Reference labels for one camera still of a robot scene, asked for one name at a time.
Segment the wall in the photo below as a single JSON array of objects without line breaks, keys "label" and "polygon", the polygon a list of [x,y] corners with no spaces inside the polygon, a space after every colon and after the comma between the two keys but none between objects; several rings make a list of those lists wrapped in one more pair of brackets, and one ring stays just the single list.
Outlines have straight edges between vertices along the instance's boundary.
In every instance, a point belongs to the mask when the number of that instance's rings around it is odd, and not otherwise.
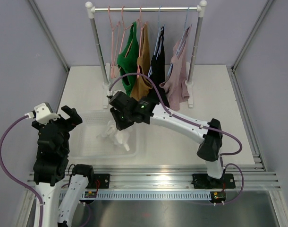
[{"label": "wall", "polygon": [[[0,138],[13,121],[41,102],[56,108],[66,79],[26,0],[0,0]],[[38,132],[22,121],[5,139],[9,171],[25,181],[36,157]],[[0,227],[13,222],[23,188],[0,168]]]},{"label": "wall", "polygon": [[[208,6],[197,53],[198,64],[232,65],[257,20],[266,0],[207,0]],[[36,0],[54,38],[70,66],[99,65],[93,34],[85,10],[85,2],[79,0]],[[199,0],[105,0],[93,1],[96,7],[178,7],[196,6]],[[156,12],[143,13],[143,21],[149,23],[150,48],[153,52],[157,36]],[[139,13],[125,13],[124,21],[131,24]],[[165,23],[165,53],[168,63],[173,55],[172,48],[182,36],[185,12],[163,12],[160,21]],[[111,13],[113,24],[121,19],[121,13]],[[193,23],[189,39],[190,60],[197,13],[190,12],[189,24]],[[98,34],[105,62],[110,62],[111,30],[107,13],[96,16]]]},{"label": "wall", "polygon": [[288,204],[288,0],[275,1],[237,68],[270,170]]}]

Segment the plastic bin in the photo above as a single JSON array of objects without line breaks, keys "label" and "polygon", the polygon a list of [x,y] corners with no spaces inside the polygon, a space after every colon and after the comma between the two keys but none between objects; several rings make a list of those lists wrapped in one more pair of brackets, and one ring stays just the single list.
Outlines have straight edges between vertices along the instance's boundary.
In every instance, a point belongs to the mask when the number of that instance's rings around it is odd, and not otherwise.
[{"label": "plastic bin", "polygon": [[71,131],[69,145],[71,158],[117,158],[132,157],[137,154],[142,145],[142,137],[138,124],[131,126],[132,132],[128,139],[130,150],[127,151],[123,146],[117,146],[110,138],[101,138],[99,135],[105,130],[109,120],[113,117],[108,111],[92,111],[90,113],[80,113],[83,119],[81,125],[76,126]]}]

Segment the clothes rack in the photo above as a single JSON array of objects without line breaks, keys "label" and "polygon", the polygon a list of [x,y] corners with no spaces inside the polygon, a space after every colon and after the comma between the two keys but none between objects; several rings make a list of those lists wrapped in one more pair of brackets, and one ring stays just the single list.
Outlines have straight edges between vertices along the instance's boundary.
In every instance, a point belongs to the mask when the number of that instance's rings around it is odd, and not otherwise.
[{"label": "clothes rack", "polygon": [[[200,33],[201,33],[201,28],[202,28],[202,22],[203,22],[203,16],[205,13],[205,8],[207,6],[207,1],[206,0],[201,0],[199,5],[197,7],[142,7],[142,8],[123,8],[124,12],[140,12],[140,9],[142,12],[181,12],[181,11],[196,11],[198,12],[198,21],[197,21],[197,26],[196,26],[196,32],[195,32],[195,42],[193,45],[192,49],[192,56],[191,56],[191,61],[190,61],[190,66],[189,66],[189,73],[188,73],[188,78],[186,81],[187,89],[189,92],[189,100],[188,100],[188,107],[192,108],[193,107],[193,92],[192,92],[192,86],[193,86],[193,70],[195,67],[195,59],[196,59],[196,52],[197,52],[197,47],[198,47],[198,42],[200,38]],[[87,9],[87,14],[88,17],[91,21],[91,26],[93,30],[93,35],[95,39],[95,45],[97,48],[97,53],[99,57],[99,63],[100,67],[102,70],[102,76],[103,76],[103,87],[105,92],[108,92],[108,87],[110,86],[110,78],[109,75],[105,69],[105,64],[104,64],[104,59],[103,59],[103,54],[101,51],[101,46],[100,46],[100,41],[99,41],[99,36],[98,36],[98,31],[97,31],[97,26],[95,22],[95,13],[99,12],[121,12],[122,8],[96,8],[93,6],[91,2],[87,2],[85,4],[85,7]],[[108,107],[108,99],[105,95],[105,98],[103,100],[103,107],[107,108]]]}]

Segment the gray floor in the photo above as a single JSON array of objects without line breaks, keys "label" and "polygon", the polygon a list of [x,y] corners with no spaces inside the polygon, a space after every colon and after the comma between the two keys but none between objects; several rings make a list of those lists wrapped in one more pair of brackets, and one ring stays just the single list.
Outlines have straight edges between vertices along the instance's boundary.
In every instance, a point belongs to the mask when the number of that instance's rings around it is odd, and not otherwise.
[{"label": "gray floor", "polygon": [[[267,192],[244,192],[235,203],[213,207],[196,201],[95,201],[87,227],[278,227]],[[79,205],[73,227],[88,211]]]}]

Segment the hanging clothes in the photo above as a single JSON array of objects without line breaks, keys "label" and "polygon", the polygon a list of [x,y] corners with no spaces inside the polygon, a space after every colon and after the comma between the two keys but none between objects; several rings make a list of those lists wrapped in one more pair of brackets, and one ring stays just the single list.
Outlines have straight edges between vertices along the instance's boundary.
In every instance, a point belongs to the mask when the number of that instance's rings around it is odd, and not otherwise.
[{"label": "hanging clothes", "polygon": [[[151,61],[152,75],[150,76],[150,79],[156,85],[164,104],[167,107],[169,107],[169,102],[166,98],[165,90],[160,87],[160,83],[165,81],[165,51],[164,51],[164,45],[163,45],[164,29],[165,29],[164,27],[161,28],[161,34],[159,36],[158,46],[157,46],[157,50],[161,49],[161,51],[156,52],[156,54],[152,57],[152,61]],[[158,95],[154,89],[151,89],[149,91],[147,97],[150,97],[159,102]]]},{"label": "hanging clothes", "polygon": [[[142,31],[142,50],[141,56],[138,57],[137,65],[140,66],[141,73],[148,75],[150,67],[150,55],[147,24],[144,25]],[[130,93],[130,97],[134,98],[137,101],[140,101],[142,97],[148,95],[150,89],[152,89],[152,85],[148,82],[148,80],[144,77],[139,76],[139,78],[136,79],[136,83]]]},{"label": "hanging clothes", "polygon": [[[130,28],[127,45],[123,52],[118,55],[117,65],[120,69],[121,76],[137,72],[137,58],[139,56],[139,43],[136,39],[136,22]],[[131,90],[136,82],[136,76],[127,76],[122,79],[123,87],[126,94],[130,96]]]},{"label": "hanging clothes", "polygon": [[[165,89],[167,98],[172,110],[179,110],[180,103],[185,102],[189,98],[189,93],[186,81],[186,51],[187,51],[187,40],[190,33],[191,27],[186,30],[186,35],[183,40],[178,40],[173,48],[173,57],[171,58],[172,72],[166,82],[160,84],[160,87]],[[177,49],[180,44],[183,43],[178,55]]]}]

